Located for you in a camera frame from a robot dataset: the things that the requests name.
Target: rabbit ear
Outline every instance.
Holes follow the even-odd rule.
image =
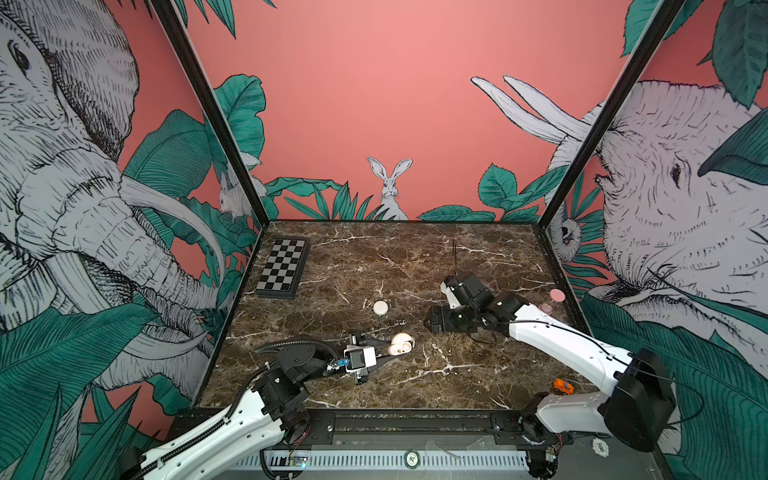
[[[392,178],[397,178],[400,175],[404,174],[406,170],[408,170],[411,165],[413,165],[413,160],[410,158],[406,158],[403,161],[400,161],[399,164],[397,164],[397,167],[395,167],[395,171],[392,172]]]
[[[386,168],[384,168],[384,165],[382,165],[382,163],[376,160],[374,157],[367,158],[368,163],[371,164],[371,170],[373,170],[373,174],[382,180],[386,180]]]

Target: brown marble surface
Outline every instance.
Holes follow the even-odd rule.
[[[307,406],[341,408],[520,408],[555,379],[577,392],[594,390],[576,372],[540,350],[499,337],[495,345],[465,334],[434,335],[423,326],[429,307],[443,303],[439,284],[453,271],[472,270],[493,292],[513,290],[535,304],[548,300],[552,275],[529,226],[503,224],[275,222],[262,243],[246,292],[256,285],[274,237],[312,243],[294,300],[243,295],[200,404],[225,406],[266,360],[253,350],[299,333],[333,342],[359,330],[379,339],[407,332],[415,348],[383,366],[361,386],[352,376],[308,383]],[[372,305],[389,304],[377,316]],[[554,316],[564,321],[558,306]],[[494,338],[483,332],[478,339]]]

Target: rabbit eye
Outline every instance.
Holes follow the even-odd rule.
[[[14,43],[12,40],[8,42],[8,51],[11,52],[13,60],[16,62],[16,65],[22,70],[22,73],[26,77],[27,70],[29,70],[29,59],[27,56],[18,49],[18,44]]]
[[[672,176],[672,181],[677,186],[677,188],[680,188],[680,165],[675,164],[674,167],[672,167],[672,171],[670,172],[670,175]]]

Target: white ball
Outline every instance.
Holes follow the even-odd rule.
[[[389,312],[389,305],[384,300],[379,300],[373,304],[373,312],[379,316],[384,315]]]

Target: black frame post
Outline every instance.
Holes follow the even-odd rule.
[[[157,18],[160,19],[160,23],[163,25],[165,35],[168,36],[168,40],[176,51],[176,56],[179,58],[181,66],[187,73],[187,78],[189,78],[197,99],[203,107],[203,112],[210,121],[211,128],[213,128],[216,137],[221,143],[227,160],[235,170],[240,186],[245,190],[253,213],[259,221],[260,230],[263,232],[270,224],[270,218],[266,215],[264,205],[261,204],[256,189],[253,188],[250,173],[248,173],[243,160],[240,158],[240,150],[237,148],[227,119],[221,113],[216,95],[208,84],[203,67],[197,60],[197,55],[187,36],[187,29],[179,20],[178,15],[176,15],[176,10],[171,4],[171,0],[152,0],[152,6],[157,14]]]
[[[600,140],[602,140],[605,132],[611,126],[611,122],[624,105],[624,101],[632,92],[632,88],[637,83],[637,79],[643,73],[646,65],[651,57],[653,57],[656,48],[659,46],[664,35],[669,30],[672,21],[674,21],[677,13],[683,7],[685,0],[661,0],[661,6],[650,20],[650,24],[645,30],[644,35],[638,41],[632,56],[627,61],[627,66],[624,71],[621,72],[621,76],[616,82],[616,86],[611,91],[608,99],[605,101],[605,106],[595,119],[592,129],[589,130],[584,142],[581,143],[576,157],[571,162],[571,166],[563,177],[563,181],[560,182],[560,186],[552,197],[552,200],[547,205],[547,209],[541,218],[538,220],[538,225],[546,230],[549,227],[549,223],[552,222],[555,214],[558,211],[560,205],[565,202],[565,198],[568,192],[576,183],[579,174],[587,166],[587,162],[594,151],[597,149]]]

